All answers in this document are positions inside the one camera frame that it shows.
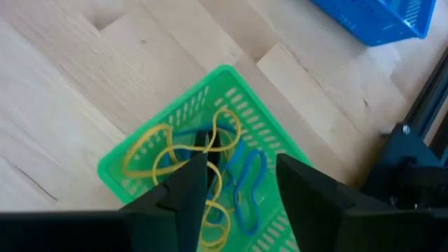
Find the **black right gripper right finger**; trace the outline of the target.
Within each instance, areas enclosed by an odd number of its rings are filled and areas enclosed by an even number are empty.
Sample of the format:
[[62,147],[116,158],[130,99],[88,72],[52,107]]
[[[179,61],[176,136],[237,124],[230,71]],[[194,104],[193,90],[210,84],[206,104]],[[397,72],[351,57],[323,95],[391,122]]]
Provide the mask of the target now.
[[410,167],[386,199],[287,154],[276,159],[281,201],[301,251],[446,251],[447,170]]

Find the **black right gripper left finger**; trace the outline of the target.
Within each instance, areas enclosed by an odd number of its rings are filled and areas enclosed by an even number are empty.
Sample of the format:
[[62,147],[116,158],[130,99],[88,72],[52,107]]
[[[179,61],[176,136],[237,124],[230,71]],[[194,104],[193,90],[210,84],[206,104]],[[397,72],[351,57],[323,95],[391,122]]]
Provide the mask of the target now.
[[1,251],[196,251],[206,198],[197,154],[119,210],[2,213]]

